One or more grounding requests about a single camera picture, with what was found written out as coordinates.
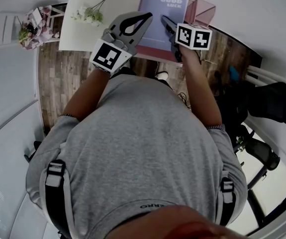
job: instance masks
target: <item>person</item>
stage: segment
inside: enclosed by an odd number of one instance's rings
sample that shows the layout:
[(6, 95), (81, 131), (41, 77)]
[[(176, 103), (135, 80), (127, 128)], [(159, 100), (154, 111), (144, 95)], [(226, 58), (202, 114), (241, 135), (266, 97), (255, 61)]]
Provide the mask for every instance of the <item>person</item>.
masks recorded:
[(191, 111), (163, 82), (95, 69), (31, 160), (26, 188), (40, 208), (42, 170), (65, 162), (78, 238), (242, 238), (215, 222), (223, 171), (236, 196), (230, 221), (246, 178), (197, 54), (180, 49)]

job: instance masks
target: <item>white shoe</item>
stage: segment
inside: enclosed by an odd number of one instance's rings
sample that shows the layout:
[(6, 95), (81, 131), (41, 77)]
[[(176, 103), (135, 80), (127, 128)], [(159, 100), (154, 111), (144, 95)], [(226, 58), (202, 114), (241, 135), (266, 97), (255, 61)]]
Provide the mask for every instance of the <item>white shoe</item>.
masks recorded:
[(165, 80), (168, 79), (169, 75), (168, 75), (167, 72), (161, 72), (161, 73), (156, 74), (155, 77), (156, 77), (158, 80), (163, 80), (163, 81), (165, 81)]

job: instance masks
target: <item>blue object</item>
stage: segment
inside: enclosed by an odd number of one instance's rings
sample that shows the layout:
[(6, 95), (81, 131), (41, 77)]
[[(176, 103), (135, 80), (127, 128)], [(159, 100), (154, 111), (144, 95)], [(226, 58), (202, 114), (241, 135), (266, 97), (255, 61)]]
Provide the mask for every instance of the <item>blue object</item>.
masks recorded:
[(230, 80), (234, 81), (234, 82), (238, 82), (239, 81), (239, 73), (237, 72), (237, 70), (233, 67), (230, 66), (229, 68), (229, 75), (230, 75)]

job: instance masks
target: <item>gray t-shirt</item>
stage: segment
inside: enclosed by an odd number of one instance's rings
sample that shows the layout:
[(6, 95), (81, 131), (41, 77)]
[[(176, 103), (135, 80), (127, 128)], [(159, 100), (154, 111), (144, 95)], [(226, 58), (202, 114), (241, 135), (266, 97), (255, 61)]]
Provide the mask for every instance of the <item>gray t-shirt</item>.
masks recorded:
[(55, 159), (66, 163), (82, 238), (103, 239), (126, 219), (168, 205), (192, 207), (214, 222), (222, 170), (235, 186), (233, 218), (247, 199), (227, 133), (207, 130), (168, 86), (152, 79), (117, 76), (84, 121), (57, 120), (27, 172), (27, 191), (38, 206), (41, 171)]

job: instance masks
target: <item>light purple notebook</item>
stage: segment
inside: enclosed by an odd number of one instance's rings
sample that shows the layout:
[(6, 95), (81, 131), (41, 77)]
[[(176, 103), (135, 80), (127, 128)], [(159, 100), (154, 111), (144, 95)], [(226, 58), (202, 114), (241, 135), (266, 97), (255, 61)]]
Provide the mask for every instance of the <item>light purple notebook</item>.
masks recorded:
[(171, 51), (169, 35), (161, 22), (163, 15), (175, 23), (183, 23), (188, 0), (141, 0), (139, 11), (151, 12), (153, 21), (139, 45)]

